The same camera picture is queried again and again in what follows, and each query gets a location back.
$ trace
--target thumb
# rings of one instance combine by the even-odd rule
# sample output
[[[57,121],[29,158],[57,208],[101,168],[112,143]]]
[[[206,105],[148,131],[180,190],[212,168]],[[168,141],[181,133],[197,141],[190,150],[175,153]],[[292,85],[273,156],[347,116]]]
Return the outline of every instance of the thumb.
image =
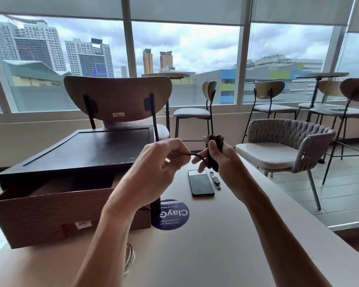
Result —
[[[213,158],[218,164],[220,164],[225,156],[217,148],[217,143],[214,140],[209,142],[209,153],[211,158]]]
[[[174,174],[179,170],[182,166],[188,164],[190,161],[190,156],[182,155],[180,157],[171,159],[169,163],[166,164],[164,172],[167,172],[170,176],[174,176]]]

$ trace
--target barcode sticker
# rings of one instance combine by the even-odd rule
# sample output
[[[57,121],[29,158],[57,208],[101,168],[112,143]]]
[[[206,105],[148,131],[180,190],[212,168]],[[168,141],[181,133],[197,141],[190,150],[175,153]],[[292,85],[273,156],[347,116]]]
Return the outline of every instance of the barcode sticker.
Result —
[[[91,227],[92,223],[90,222],[90,220],[85,220],[83,222],[76,222],[75,225],[79,230],[81,230],[82,228]]]

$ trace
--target tabletop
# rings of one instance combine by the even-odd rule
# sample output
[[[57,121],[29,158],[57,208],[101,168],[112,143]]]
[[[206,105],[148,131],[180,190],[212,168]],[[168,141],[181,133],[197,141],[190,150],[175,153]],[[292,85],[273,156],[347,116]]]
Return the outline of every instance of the tabletop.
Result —
[[[359,253],[244,160],[280,216],[333,287],[359,287]],[[189,209],[175,230],[132,231],[136,257],[126,287],[275,286],[248,210],[221,181],[215,197],[193,198],[188,164],[175,175],[162,199]],[[0,287],[70,286],[93,234],[57,243],[0,250]]]
[[[337,78],[346,77],[348,72],[311,72],[303,75],[296,75],[296,78]]]
[[[141,77],[168,77],[171,80],[180,80],[182,78],[189,78],[189,73],[178,73],[178,72],[162,72],[162,73],[146,73]]]

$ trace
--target smartphone screen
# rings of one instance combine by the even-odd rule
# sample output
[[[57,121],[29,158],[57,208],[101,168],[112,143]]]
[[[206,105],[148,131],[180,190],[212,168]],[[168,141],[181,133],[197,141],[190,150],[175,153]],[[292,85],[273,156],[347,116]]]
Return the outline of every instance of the smartphone screen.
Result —
[[[198,173],[197,170],[189,170],[188,175],[193,196],[214,196],[214,189],[206,171]]]

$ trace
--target sky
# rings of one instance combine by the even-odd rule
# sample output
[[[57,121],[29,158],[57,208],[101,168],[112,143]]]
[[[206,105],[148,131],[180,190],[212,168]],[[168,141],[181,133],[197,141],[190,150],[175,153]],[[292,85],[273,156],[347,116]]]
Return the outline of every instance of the sky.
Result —
[[[121,77],[122,65],[128,66],[122,21],[35,19],[43,19],[58,30],[67,70],[70,66],[65,40],[73,38],[86,42],[99,38],[103,39],[103,43],[110,44],[115,77]],[[0,16],[0,21],[4,20],[5,17]],[[160,51],[172,51],[176,71],[202,73],[230,69],[237,63],[240,33],[237,26],[132,22],[132,28],[138,76],[144,73],[142,51],[145,48],[152,50],[154,72],[160,69]],[[332,30],[332,26],[254,23],[251,26],[248,59],[283,54],[287,58],[324,61]],[[351,69],[359,75],[359,34],[347,35],[338,69]]]

